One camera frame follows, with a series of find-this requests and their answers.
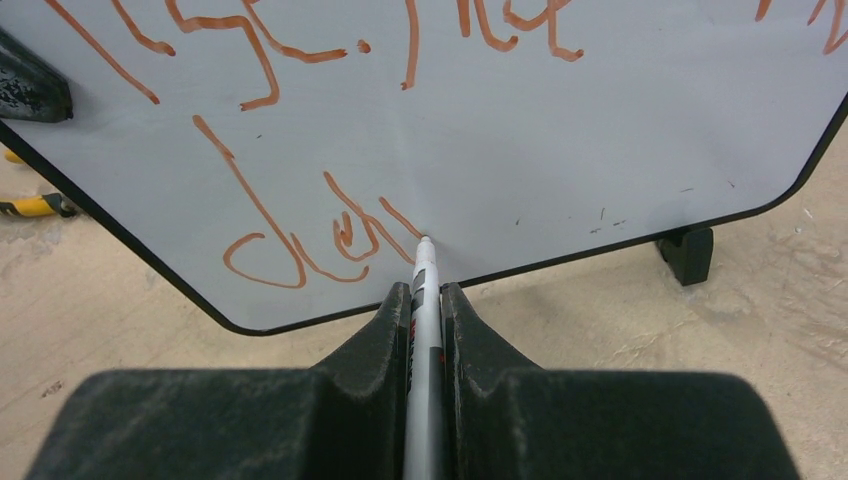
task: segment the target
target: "scuff mark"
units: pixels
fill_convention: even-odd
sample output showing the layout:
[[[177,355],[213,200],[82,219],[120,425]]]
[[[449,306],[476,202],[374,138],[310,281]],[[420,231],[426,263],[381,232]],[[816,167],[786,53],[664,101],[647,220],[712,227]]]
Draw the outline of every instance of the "scuff mark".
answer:
[[[670,328],[667,328],[666,330],[663,330],[663,331],[660,331],[660,332],[657,332],[657,333],[643,333],[641,335],[636,335],[635,337],[633,337],[633,340],[646,338],[646,337],[650,337],[650,338],[648,339],[648,341],[638,342],[635,345],[627,345],[627,344],[623,345],[621,348],[619,348],[618,350],[613,352],[613,354],[609,358],[596,361],[595,367],[599,367],[601,365],[609,365],[611,362],[614,362],[615,360],[617,360],[619,357],[622,357],[622,356],[629,357],[624,363],[624,366],[629,367],[629,366],[633,365],[633,363],[635,363],[637,360],[639,360],[640,357],[642,356],[642,354],[645,353],[646,351],[648,351],[658,341],[665,340],[665,339],[671,337],[672,335],[674,335],[675,332],[677,332],[679,329],[681,329],[683,327],[686,327],[686,326],[689,326],[689,325],[695,325],[697,323],[698,322],[695,321],[695,320],[688,320],[688,321],[684,320],[682,322],[676,323],[675,325],[671,326]]]
[[[144,278],[147,280],[147,290],[150,290],[156,285],[156,281],[159,280],[159,274],[153,268],[148,268],[144,274]]]
[[[844,279],[844,278],[840,278],[840,279],[839,279],[836,283],[834,283],[834,284],[833,284],[833,286],[832,286],[832,287],[828,288],[826,292],[827,292],[827,293],[830,293],[830,291],[831,291],[831,290],[833,290],[834,288],[836,288],[836,287],[838,287],[838,286],[842,285],[843,280],[845,280],[845,279]]]
[[[55,395],[64,386],[65,385],[62,383],[61,380],[57,380],[56,382],[53,383],[53,385],[50,385],[49,387],[47,387],[47,390],[45,390],[41,394],[41,398],[46,398],[46,397],[49,397],[50,395]]]
[[[819,349],[820,347],[818,347],[818,348],[809,347],[807,345],[803,345],[803,344],[800,344],[798,342],[795,342],[794,340],[789,339],[789,338],[785,338],[784,340],[789,345],[792,345],[793,347],[801,350],[802,352],[807,353],[811,357],[817,358],[817,359],[823,361],[825,364],[830,365],[831,367],[842,371],[842,373],[848,373],[848,367],[846,367],[845,365],[842,365],[837,358],[833,358],[833,355],[832,355],[831,352],[821,351]]]
[[[62,241],[62,224],[54,223],[44,232],[44,235],[41,237],[45,242],[52,243],[53,245],[59,245],[59,242]]]

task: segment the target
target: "whiteboard stand leg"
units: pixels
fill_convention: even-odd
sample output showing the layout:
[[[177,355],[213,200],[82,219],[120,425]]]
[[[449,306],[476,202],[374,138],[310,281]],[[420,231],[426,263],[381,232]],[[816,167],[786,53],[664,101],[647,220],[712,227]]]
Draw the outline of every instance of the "whiteboard stand leg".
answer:
[[[57,123],[74,117],[68,82],[0,29],[0,118]]]
[[[711,228],[669,235],[657,240],[657,249],[681,286],[707,281],[713,258]]]

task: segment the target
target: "marker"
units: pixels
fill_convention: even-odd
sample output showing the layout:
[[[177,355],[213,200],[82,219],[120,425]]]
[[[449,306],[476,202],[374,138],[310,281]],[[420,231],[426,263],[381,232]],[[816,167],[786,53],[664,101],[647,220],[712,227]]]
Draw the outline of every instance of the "marker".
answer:
[[[17,200],[0,200],[0,215],[41,217],[57,213],[63,217],[73,217],[77,214],[77,209],[61,193],[48,193]]]
[[[442,313],[436,250],[424,237],[415,252],[409,324],[404,480],[444,478]]]
[[[6,150],[6,153],[3,154],[3,157],[6,161],[11,163],[17,163],[18,165],[23,165],[24,161],[21,157],[19,157],[15,152],[11,150]]]

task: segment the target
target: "black object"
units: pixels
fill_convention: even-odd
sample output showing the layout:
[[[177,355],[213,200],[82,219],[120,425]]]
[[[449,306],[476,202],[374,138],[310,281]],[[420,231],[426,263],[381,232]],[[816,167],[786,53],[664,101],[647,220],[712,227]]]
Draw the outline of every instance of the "black object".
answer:
[[[483,323],[458,285],[443,289],[442,313],[455,478],[799,478],[741,379],[546,371]]]
[[[400,478],[409,289],[308,370],[113,371],[68,399],[29,479]]]
[[[0,29],[0,118],[56,123],[73,116],[68,82]]]
[[[796,479],[754,390],[698,373],[546,371],[442,290],[458,479]],[[410,296],[308,370],[118,371],[68,399],[29,479],[400,478]]]
[[[707,281],[713,258],[711,228],[675,232],[657,240],[657,249],[680,285],[688,287]]]

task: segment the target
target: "black whiteboard edge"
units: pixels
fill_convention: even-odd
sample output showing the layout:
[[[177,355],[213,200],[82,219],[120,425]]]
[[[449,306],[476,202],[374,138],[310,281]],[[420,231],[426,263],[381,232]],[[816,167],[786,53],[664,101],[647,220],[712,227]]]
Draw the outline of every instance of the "black whiteboard edge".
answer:
[[[824,156],[825,151],[827,151],[828,146],[830,146],[830,143],[833,141],[833,138],[836,136],[836,134],[839,132],[840,127],[845,122],[846,117],[848,117],[848,93],[846,93],[845,97],[842,99],[842,103],[836,109],[836,113],[833,115],[833,118],[831,118],[830,122],[827,125],[827,128],[825,128],[824,133],[822,134],[821,138],[813,149],[813,152],[810,154],[810,158],[807,160],[807,163],[804,165],[804,168],[801,169],[801,172],[798,174],[798,178],[795,180],[792,186],[789,187],[789,189],[786,190],[786,192],[784,192],[782,195],[761,207],[747,210],[744,212],[735,213],[732,215],[726,215],[724,217],[719,217],[713,220],[708,220],[705,222],[700,222],[685,227],[676,228],[673,230],[667,230],[664,232],[646,235],[644,237],[634,238],[631,240],[625,240],[623,242],[614,243],[611,245],[606,245],[603,247],[598,247],[579,253],[573,253],[570,255],[545,260],[543,262],[531,263],[522,267],[512,268],[509,270],[504,270],[502,272],[493,273],[491,275],[484,275],[482,277],[472,278],[470,280],[460,282],[459,285],[463,288],[471,287],[474,285],[479,285],[481,283],[511,277],[513,275],[532,272],[534,270],[552,267],[554,265],[572,262],[575,260],[580,260],[583,258],[588,258],[595,255],[609,253],[615,250],[621,250],[623,248],[633,247],[636,245],[641,245],[643,243],[656,241],[672,233],[714,227],[724,223],[735,222],[737,220],[742,220],[745,218],[750,218],[765,213],[788,200],[790,197],[795,195],[795,193],[797,193],[798,190],[800,190],[805,183],[807,183],[807,180],[810,179],[810,176],[812,175],[816,166],[819,164],[819,161]],[[38,172],[47,181],[52,183],[53,186],[58,188],[59,191],[68,196],[68,198],[70,198],[74,203],[76,203],[89,216],[91,216],[98,223],[103,225],[106,230],[108,230],[112,235],[117,237],[118,240],[123,242],[124,245],[129,247],[129,249],[132,250],[136,255],[141,257],[142,260],[144,260],[148,265],[150,265],[154,270],[156,270],[157,273],[162,275],[163,278],[165,278],[166,280],[168,280],[168,282],[177,287],[177,289],[182,292],[183,295],[185,295],[189,300],[194,302],[198,307],[200,307],[201,310],[206,312],[207,315],[209,315],[210,317],[212,317],[213,320],[218,322],[219,325],[233,333],[253,337],[276,335],[278,333],[288,332],[290,330],[296,330],[298,328],[317,325],[319,323],[338,320],[340,318],[348,317],[351,315],[376,310],[380,306],[379,303],[372,303],[369,305],[344,310],[331,315],[324,315],[322,317],[316,317],[310,320],[304,320],[301,322],[293,323],[291,325],[272,328],[269,330],[251,330],[248,328],[240,327],[228,320],[220,311],[218,311],[218,309],[216,309],[214,306],[212,306],[211,303],[209,303],[205,298],[203,298],[203,296],[200,295],[197,290],[192,288],[191,285],[189,285],[185,280],[182,279],[182,277],[180,277],[179,275],[177,275],[176,272],[171,270],[171,268],[168,267],[165,262],[163,262],[152,251],[150,251],[150,249],[148,249],[143,243],[141,243],[141,241],[139,241],[138,238],[136,238],[132,233],[130,233],[129,230],[127,230],[126,228],[124,228],[123,225],[118,223],[118,221],[115,220],[114,217],[109,215],[106,210],[104,210],[100,205],[98,205],[97,202],[95,202],[85,192],[83,192],[74,182],[71,181],[71,179],[65,176],[65,174],[63,174],[56,167],[54,167],[46,158],[44,158],[40,153],[35,151],[35,149],[33,149],[28,143],[26,143],[21,137],[19,137],[11,128],[9,128],[8,125],[6,125],[6,122],[2,120],[0,120],[0,142],[2,142],[4,145],[6,145],[7,148],[15,152],[30,167],[32,167],[33,170]]]

